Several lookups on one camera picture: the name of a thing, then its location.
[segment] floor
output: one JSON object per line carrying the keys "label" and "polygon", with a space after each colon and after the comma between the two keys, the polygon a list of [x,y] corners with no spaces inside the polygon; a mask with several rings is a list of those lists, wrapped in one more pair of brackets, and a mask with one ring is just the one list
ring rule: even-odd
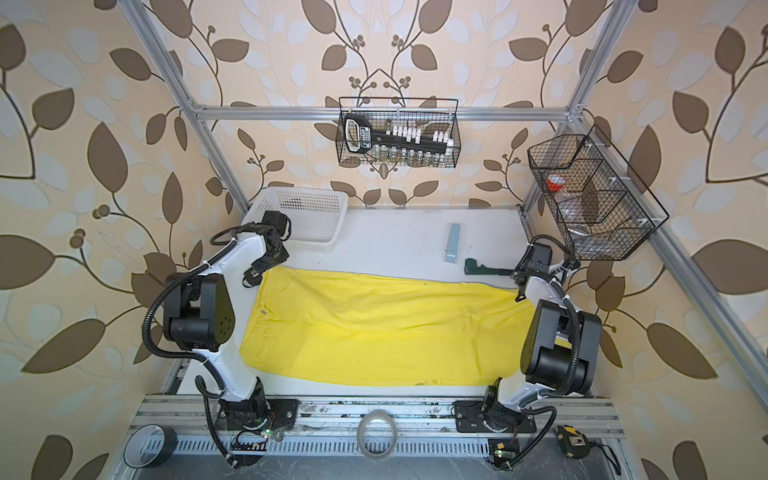
{"label": "floor", "polygon": [[[456,263],[445,262],[452,223],[461,225]],[[306,270],[371,273],[382,276],[482,282],[513,288],[509,277],[466,276],[464,260],[474,258],[487,266],[513,268],[528,243],[515,210],[348,210],[333,252],[315,253],[291,249],[285,265]],[[228,257],[223,273],[227,279],[236,325],[231,342],[240,344],[256,299],[257,289],[242,287],[242,275],[260,251],[249,243]],[[196,375],[208,376],[196,361],[187,370],[180,394],[197,394]],[[377,395],[377,396],[480,396],[485,387],[411,386],[358,387],[309,382],[257,372],[267,395]]]}

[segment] wire mesh basket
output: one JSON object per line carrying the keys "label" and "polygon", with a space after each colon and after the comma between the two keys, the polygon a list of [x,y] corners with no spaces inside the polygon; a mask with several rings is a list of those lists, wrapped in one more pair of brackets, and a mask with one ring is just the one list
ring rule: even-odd
{"label": "wire mesh basket", "polygon": [[[669,213],[627,163],[618,174],[602,151],[604,135],[566,134],[528,149],[536,183],[565,246],[579,260],[625,260],[669,218]],[[648,193],[659,208],[649,211],[630,191]]]}
{"label": "wire mesh basket", "polygon": [[341,97],[339,163],[453,168],[462,149],[457,108],[448,98]]}

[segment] yellow pants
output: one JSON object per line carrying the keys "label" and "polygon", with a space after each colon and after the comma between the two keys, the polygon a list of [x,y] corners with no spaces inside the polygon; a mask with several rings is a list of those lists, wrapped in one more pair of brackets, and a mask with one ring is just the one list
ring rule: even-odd
{"label": "yellow pants", "polygon": [[488,385],[520,368],[534,306],[516,290],[277,267],[264,274],[247,365],[355,386]]}

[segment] leaf wallpaper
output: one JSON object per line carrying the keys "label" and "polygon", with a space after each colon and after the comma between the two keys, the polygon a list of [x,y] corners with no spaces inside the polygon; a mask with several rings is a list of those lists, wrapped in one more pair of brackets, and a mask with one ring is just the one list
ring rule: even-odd
{"label": "leaf wallpaper", "polygon": [[[766,24],[765,2],[641,0],[585,109],[763,351]],[[558,234],[544,204],[533,220]],[[595,384],[650,480],[764,476],[768,415],[650,245],[583,265],[568,293],[603,319]],[[734,440],[712,437],[713,423]]]}
{"label": "leaf wallpaper", "polygon": [[147,0],[200,104],[369,95],[563,107],[605,0]]}
{"label": "leaf wallpaper", "polygon": [[115,2],[3,2],[0,41],[2,463],[95,479],[167,376],[146,307],[239,214]]}

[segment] metal grate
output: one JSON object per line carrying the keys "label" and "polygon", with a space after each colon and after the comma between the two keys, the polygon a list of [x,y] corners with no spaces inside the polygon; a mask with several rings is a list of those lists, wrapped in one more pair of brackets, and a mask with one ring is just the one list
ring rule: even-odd
{"label": "metal grate", "polygon": [[[624,260],[669,215],[629,164],[617,174],[587,135],[560,135],[528,149],[536,183],[566,247],[579,260]],[[663,214],[647,212],[625,182],[657,200]]]}
{"label": "metal grate", "polygon": [[[230,440],[222,436],[225,445]],[[144,453],[155,454],[160,451],[163,439],[160,435],[150,437]],[[240,443],[264,445],[248,452],[238,454],[266,453],[285,456],[357,456],[361,455],[355,437],[295,438],[287,436],[282,442],[254,442],[253,437],[240,438]],[[389,448],[389,439],[371,438],[365,442],[371,452],[384,452]],[[174,455],[220,455],[214,442],[208,435],[179,435]],[[488,456],[488,443],[485,439],[414,439],[397,440],[394,455],[403,457],[446,456],[463,458],[484,458]]]}
{"label": "metal grate", "polygon": [[[389,439],[370,439],[365,442],[371,452],[384,452],[391,445]],[[327,439],[292,439],[269,442],[266,451],[273,455],[344,456],[361,455],[354,437]],[[488,443],[478,439],[408,439],[400,438],[393,455],[397,456],[450,456],[487,457]]]}
{"label": "metal grate", "polygon": [[339,163],[453,168],[462,149],[457,108],[448,98],[341,97]]}

